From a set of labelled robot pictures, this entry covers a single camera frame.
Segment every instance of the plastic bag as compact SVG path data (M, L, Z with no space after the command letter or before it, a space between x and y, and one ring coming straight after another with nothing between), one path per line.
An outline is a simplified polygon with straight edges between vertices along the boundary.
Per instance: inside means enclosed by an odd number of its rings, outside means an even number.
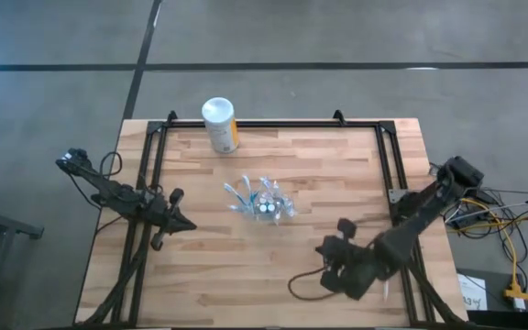
M294 202L286 194L282 193L281 187L268 178L260 178L260 188L252 192L249 178L244 175L244 184L247 186L247 197L243 197L231 185L225 183L224 188L234 194L239 204L229 205L229 208L258 221L271 221L276 225L281 218L292 218L297 215Z

